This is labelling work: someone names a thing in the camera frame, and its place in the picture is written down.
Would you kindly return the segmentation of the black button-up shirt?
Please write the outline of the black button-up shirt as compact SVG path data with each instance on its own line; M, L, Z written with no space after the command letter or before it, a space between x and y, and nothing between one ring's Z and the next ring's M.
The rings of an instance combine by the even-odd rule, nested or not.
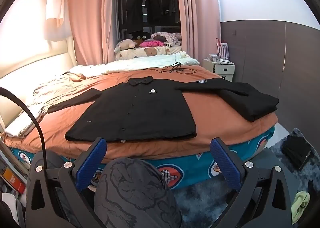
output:
M65 133L73 142L183 140L196 137L196 124L182 94L186 83L168 79L130 78L111 88L88 91L52 105L48 112L90 103Z

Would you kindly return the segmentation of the hanging dark clothes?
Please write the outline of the hanging dark clothes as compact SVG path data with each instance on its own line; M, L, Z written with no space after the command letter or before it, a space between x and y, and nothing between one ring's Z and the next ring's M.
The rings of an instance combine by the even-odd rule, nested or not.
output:
M121 33L180 32L178 0L118 0Z

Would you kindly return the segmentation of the black bag on floor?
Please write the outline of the black bag on floor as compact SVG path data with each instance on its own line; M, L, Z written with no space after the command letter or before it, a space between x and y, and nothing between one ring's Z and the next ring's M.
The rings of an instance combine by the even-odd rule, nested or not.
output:
M288 135L281 152L289 159L295 170L301 171L311 155L311 145L304 137Z

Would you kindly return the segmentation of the blue grey shaggy rug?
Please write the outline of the blue grey shaggy rug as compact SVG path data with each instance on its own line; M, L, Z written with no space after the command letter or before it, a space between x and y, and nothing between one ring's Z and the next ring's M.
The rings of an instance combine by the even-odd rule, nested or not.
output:
M301 171L295 170L289 159L281 152L286 138L269 149L274 156L292 173L291 184L297 191L319 192L319 157L313 151L311 158ZM173 190L182 212L184 227L210 227L226 208L227 194L231 190L219 173L213 170L215 160L210 152L179 158L184 178Z

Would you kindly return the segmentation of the folded black garment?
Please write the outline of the folded black garment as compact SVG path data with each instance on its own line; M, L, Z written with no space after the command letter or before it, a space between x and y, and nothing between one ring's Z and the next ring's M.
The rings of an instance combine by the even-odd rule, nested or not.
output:
M223 78L203 79L177 84L182 92L202 92L218 95L249 122L277 110L279 99L259 92L247 83L233 83Z

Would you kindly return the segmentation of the cream padded headboard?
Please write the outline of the cream padded headboard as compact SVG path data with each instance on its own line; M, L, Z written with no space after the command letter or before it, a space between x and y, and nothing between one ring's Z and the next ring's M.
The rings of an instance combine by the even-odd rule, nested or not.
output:
M1 78L1 87L9 90L24 104L32 98L33 91L44 82L48 82L67 72L77 63L69 53L59 54L26 65Z

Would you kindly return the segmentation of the white bedside cabinet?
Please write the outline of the white bedside cabinet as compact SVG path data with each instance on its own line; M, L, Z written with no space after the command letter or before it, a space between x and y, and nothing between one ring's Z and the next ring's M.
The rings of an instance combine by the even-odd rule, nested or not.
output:
M233 76L235 73L235 64L231 62L212 62L211 60L204 58L202 61L203 67L220 77L228 80L229 82L233 81Z

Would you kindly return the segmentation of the white cream blanket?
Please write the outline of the white cream blanket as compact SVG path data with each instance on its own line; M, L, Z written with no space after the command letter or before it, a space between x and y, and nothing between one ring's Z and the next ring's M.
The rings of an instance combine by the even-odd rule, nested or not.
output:
M136 71L149 68L163 68L171 65L199 65L200 62L191 58L185 51L180 51L171 55L156 55L148 57L133 58L128 60L118 60L108 64L100 65L77 65L68 72L83 78L91 78L114 72Z

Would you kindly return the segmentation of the bear print cushion bench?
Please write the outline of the bear print cushion bench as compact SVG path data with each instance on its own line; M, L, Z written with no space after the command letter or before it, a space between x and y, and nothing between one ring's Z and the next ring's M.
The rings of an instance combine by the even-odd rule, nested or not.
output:
M175 47L139 47L134 49L121 50L116 53L116 60L128 60L147 56L171 55L182 50L181 46Z

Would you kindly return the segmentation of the cream plush toy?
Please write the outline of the cream plush toy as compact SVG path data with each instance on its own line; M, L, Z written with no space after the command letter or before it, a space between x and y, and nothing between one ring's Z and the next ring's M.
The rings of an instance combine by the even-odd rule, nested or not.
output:
M136 46L136 42L131 39L125 39L116 44L114 49L115 53L119 53L121 50L133 49Z

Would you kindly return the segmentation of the hanging cream shirt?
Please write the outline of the hanging cream shirt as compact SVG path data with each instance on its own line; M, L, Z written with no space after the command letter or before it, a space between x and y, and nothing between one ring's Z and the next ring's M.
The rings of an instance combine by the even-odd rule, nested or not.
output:
M47 0L46 20L59 28L64 22L65 0Z

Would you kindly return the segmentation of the floral cloth pile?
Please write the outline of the floral cloth pile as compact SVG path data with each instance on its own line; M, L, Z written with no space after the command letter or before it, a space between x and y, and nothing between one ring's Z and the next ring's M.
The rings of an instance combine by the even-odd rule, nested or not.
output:
M180 46L182 44L181 33L157 32L152 34L151 38L162 41L170 47Z

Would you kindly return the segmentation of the pink cloth pile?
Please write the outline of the pink cloth pile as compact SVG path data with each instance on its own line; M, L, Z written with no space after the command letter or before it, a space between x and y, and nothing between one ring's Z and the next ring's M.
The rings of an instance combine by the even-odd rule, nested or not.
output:
M158 40L151 40L151 41L143 41L140 45L140 47L163 47L165 44Z

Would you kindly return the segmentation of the pink curtain left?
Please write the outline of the pink curtain left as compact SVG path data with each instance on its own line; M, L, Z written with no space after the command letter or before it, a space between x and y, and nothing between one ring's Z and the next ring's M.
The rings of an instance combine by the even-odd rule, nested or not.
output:
M78 64L113 62L112 0L68 0L68 7Z

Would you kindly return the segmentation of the pink curtain right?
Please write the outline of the pink curtain right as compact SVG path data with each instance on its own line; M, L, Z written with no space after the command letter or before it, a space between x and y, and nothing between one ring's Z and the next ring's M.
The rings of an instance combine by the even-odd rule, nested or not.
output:
M217 52L216 39L221 37L218 0L178 0L182 49L202 62Z

